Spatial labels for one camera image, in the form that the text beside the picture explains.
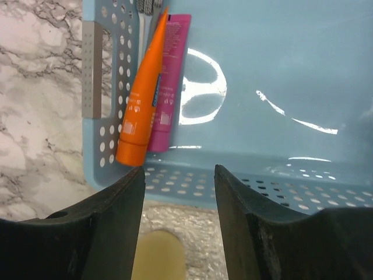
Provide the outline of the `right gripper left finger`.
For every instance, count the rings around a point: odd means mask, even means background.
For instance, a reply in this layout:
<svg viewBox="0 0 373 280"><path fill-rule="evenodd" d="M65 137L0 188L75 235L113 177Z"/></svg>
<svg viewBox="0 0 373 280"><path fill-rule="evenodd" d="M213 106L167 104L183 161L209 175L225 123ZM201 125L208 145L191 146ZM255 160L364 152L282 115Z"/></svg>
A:
<svg viewBox="0 0 373 280"><path fill-rule="evenodd" d="M145 172L44 219L1 220L2 279L130 279Z"/></svg>

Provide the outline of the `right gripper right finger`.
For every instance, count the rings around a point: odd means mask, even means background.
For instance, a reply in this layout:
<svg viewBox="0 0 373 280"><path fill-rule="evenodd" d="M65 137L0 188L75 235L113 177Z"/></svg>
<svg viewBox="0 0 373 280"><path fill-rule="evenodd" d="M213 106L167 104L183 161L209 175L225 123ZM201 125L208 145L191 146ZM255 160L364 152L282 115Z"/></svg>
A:
<svg viewBox="0 0 373 280"><path fill-rule="evenodd" d="M327 208L307 215L214 170L230 279L371 279L372 209Z"/></svg>

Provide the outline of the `yellow ceramic mug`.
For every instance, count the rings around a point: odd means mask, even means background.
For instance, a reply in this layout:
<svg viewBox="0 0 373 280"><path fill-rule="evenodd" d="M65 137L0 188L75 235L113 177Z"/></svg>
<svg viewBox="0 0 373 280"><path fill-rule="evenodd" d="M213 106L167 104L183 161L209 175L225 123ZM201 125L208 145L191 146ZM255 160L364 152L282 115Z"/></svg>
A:
<svg viewBox="0 0 373 280"><path fill-rule="evenodd" d="M132 279L182 280L186 275L185 250L176 235L154 230L138 239Z"/></svg>

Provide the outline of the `orange toothpaste tube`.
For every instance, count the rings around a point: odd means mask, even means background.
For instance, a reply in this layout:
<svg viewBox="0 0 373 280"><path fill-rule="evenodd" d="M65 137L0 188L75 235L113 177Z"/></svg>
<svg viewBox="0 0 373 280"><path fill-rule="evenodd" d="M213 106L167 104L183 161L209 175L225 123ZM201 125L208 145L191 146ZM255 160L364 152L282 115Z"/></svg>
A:
<svg viewBox="0 0 373 280"><path fill-rule="evenodd" d="M116 154L123 165L141 166L145 162L159 95L167 19L165 8L129 94Z"/></svg>

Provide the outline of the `light blue plastic basket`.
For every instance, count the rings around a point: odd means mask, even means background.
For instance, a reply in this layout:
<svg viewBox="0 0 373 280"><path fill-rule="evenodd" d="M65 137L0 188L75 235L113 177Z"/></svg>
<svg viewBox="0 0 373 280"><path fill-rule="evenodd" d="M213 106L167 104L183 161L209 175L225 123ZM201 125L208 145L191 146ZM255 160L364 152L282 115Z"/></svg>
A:
<svg viewBox="0 0 373 280"><path fill-rule="evenodd" d="M214 208L214 168L311 214L372 206L371 1L165 1L192 16L146 198Z"/></svg>

